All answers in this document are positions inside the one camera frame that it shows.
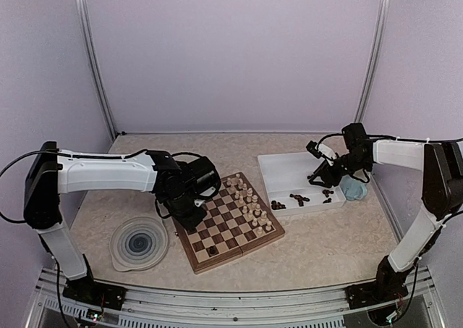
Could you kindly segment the wooden chess board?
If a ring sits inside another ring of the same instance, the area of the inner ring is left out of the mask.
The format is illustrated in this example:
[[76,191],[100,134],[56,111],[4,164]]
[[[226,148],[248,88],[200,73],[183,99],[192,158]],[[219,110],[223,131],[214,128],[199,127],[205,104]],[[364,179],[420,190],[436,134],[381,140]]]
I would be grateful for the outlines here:
[[193,231],[174,222],[195,274],[246,256],[285,236],[285,230],[243,172],[221,179],[217,195],[202,205],[205,218]]

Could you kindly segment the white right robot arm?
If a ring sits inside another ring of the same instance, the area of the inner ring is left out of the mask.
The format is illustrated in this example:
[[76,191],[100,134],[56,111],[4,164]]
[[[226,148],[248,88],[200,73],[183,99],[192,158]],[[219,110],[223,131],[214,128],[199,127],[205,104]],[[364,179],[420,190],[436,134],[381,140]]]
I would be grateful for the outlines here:
[[307,152],[321,161],[308,176],[311,185],[332,188],[341,179],[368,174],[374,165],[413,169],[422,174],[421,204],[415,220],[387,257],[394,272],[405,272],[431,247],[448,220],[462,210],[462,139],[430,140],[373,135],[360,122],[338,134],[347,152],[338,155],[323,140],[310,141]]

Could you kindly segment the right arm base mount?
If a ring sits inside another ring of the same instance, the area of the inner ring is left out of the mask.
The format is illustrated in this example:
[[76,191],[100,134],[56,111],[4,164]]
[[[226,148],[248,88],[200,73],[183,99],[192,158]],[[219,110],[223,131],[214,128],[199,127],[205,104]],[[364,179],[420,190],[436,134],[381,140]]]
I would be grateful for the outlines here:
[[[387,306],[373,310],[369,313],[371,321],[379,327],[397,323],[407,313],[415,294],[419,258],[415,258],[412,267],[403,272],[396,272],[385,256],[378,265],[375,279],[357,285],[350,285],[344,289],[347,303],[351,310],[385,303],[399,299],[399,305]],[[407,305],[403,307],[403,299],[409,294],[405,280],[408,274],[415,269],[412,294]]]

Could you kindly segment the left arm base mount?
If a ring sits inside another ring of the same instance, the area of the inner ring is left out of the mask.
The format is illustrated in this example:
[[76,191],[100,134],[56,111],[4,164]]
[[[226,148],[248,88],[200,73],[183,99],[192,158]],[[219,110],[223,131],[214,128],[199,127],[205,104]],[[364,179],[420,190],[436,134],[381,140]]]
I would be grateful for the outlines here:
[[98,306],[101,309],[121,311],[127,289],[96,281],[86,256],[83,256],[83,259],[87,270],[86,275],[75,280],[68,279],[63,289],[63,296],[77,302]]

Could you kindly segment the white plastic tray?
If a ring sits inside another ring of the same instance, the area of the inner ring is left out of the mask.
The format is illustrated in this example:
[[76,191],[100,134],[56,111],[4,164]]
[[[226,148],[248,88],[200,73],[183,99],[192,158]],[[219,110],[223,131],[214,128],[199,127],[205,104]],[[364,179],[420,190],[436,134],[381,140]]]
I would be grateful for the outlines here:
[[[268,200],[271,202],[271,199],[278,198],[285,192],[301,190],[303,193],[314,193],[324,189],[317,185],[311,185],[307,180],[307,176],[312,174],[321,163],[320,159],[316,159],[308,152],[259,155],[258,165]],[[330,190],[334,191],[330,203],[309,206],[308,208],[271,211],[276,217],[282,218],[341,208],[346,202],[341,188],[335,187]]]

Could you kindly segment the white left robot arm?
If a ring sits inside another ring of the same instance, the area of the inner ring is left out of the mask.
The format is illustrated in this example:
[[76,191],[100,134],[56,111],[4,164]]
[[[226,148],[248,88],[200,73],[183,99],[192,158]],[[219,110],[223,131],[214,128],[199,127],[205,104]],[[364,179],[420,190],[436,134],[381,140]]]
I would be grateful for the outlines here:
[[91,190],[152,193],[174,221],[192,230],[205,218],[202,205],[216,196],[221,179],[212,161],[199,154],[177,161],[166,151],[142,149],[133,154],[89,154],[59,149],[45,142],[25,180],[23,218],[36,230],[58,261],[72,289],[85,302],[101,296],[90,265],[78,250],[61,215],[62,194]]

